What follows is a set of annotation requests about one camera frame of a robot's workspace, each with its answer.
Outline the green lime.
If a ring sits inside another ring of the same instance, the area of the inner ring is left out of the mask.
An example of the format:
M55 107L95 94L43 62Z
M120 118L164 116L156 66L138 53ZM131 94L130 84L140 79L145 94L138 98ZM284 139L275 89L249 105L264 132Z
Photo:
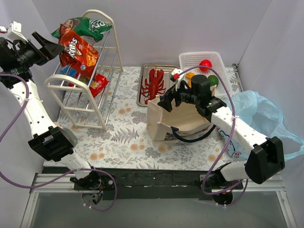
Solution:
M216 75L209 75L207 79L210 83L210 86L218 86L219 85L219 79Z

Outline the orange toy fried chicken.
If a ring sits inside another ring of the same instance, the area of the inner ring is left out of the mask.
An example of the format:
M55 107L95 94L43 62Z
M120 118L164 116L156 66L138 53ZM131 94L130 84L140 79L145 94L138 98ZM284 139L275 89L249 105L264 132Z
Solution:
M191 87L191 79L192 79L193 76L195 76L195 74L192 73L192 72L187 73L186 76L185 76L188 79L189 87Z

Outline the beige canvas tote bag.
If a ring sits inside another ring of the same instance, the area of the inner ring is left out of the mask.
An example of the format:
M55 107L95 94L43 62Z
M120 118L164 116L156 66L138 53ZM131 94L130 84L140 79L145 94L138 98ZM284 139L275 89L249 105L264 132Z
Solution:
M213 124L206 118L200 116L192 104L181 103L175 107L172 101L173 110L167 112L157 105L160 99L157 97L147 104L147 126L154 146L175 145L181 142L172 131L185 140L197 140L211 132Z

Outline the orange Doritos chip bag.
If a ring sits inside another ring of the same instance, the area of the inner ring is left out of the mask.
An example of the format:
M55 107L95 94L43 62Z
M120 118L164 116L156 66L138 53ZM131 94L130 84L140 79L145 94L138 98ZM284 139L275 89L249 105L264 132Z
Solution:
M98 51L63 24L59 28L59 44L64 46L64 51L59 54L61 66L70 66L90 78L99 59Z

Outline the red tomato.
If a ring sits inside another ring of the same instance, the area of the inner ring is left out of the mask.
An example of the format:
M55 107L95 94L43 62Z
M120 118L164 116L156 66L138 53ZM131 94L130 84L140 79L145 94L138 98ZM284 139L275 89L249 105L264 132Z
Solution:
M199 65L201 66L199 69L203 73L209 72L210 71L209 68L212 68L212 62L208 59L202 60Z

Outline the green snack bag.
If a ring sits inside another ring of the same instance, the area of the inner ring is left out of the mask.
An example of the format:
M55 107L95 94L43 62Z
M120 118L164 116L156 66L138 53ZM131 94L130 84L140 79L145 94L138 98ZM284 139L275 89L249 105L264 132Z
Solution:
M111 24L107 24L102 20L77 17L65 21L51 35L58 38L61 44L68 41L84 40L85 38L89 39L91 43L96 43L101 41L104 33L111 28Z

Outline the light blue plastic grocery bag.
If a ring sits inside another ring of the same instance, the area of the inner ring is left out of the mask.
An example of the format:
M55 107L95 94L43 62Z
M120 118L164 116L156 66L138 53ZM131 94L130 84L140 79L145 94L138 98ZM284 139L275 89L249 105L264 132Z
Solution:
M285 128L283 113L269 99L248 90L234 95L232 101L240 119L254 130L282 141L285 161L304 154L304 141Z

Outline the red candy bag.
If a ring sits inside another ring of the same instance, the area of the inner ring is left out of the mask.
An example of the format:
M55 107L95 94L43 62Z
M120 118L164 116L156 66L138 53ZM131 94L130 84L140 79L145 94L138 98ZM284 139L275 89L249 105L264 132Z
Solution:
M83 82L85 84L88 84L90 79L86 76L80 76L79 81ZM93 81L89 87L93 98L98 96L100 94L100 92L107 86L108 83L109 83L109 81L107 80L107 78L105 76L96 73L93 78ZM68 83L68 86L73 87L74 84Z

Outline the cream shoe rack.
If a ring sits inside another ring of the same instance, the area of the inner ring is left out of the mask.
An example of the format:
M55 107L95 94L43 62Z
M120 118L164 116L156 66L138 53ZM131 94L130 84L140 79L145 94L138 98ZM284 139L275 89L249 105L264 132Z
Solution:
M113 19L100 10L89 9L83 15L105 20L112 25L112 28L106 32L102 45L95 47L99 53L99 59L94 72L104 75L109 83L96 98L93 98L89 92L92 77L89 83L85 84L79 81L80 74L73 78L58 74L57 69L45 80L44 86L74 126L107 131L114 95L124 71L116 29Z

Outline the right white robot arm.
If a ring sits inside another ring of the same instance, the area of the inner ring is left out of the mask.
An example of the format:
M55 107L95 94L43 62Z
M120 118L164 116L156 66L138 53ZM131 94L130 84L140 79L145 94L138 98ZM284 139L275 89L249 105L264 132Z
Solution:
M158 106L172 111L172 101L178 107L181 103L195 105L198 113L210 123L220 127L237 141L248 153L246 161L228 163L215 170L208 181L225 189L233 181L250 179L262 184L285 168L282 141L274 136L269 138L257 132L240 118L233 116L226 103L212 95L210 82L204 75L195 75L188 85L184 80L179 87L172 86L160 97Z

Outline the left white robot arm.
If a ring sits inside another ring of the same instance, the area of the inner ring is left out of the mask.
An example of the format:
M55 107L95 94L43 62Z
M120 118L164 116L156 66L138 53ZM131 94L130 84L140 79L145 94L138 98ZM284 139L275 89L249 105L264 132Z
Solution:
M75 174L71 179L73 183L85 189L100 188L100 174L75 152L75 135L56 126L48 116L32 79L30 67L42 66L54 59L64 50L63 46L46 40L37 32L32 36L41 48L35 47L20 32L4 27L0 32L7 35L0 38L0 81L20 104L18 115L26 116L32 135L29 146L45 160L68 167Z

